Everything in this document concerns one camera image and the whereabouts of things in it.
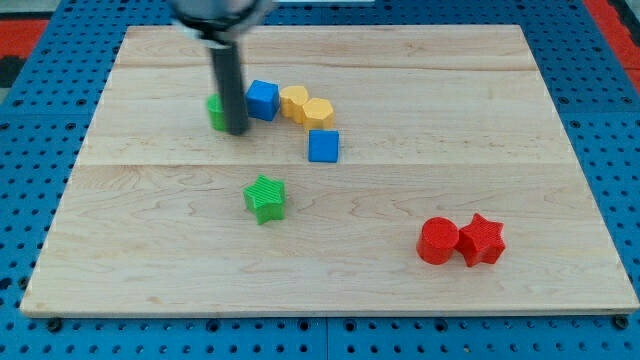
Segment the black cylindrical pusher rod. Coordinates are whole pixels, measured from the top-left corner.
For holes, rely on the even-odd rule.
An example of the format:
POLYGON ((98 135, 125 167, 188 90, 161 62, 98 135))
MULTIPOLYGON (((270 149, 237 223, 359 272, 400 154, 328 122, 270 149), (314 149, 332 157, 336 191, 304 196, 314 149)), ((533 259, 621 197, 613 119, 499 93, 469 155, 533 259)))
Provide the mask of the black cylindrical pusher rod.
POLYGON ((249 129, 249 118, 239 47, 229 43, 212 48, 210 53, 226 131, 231 135, 243 135, 249 129))

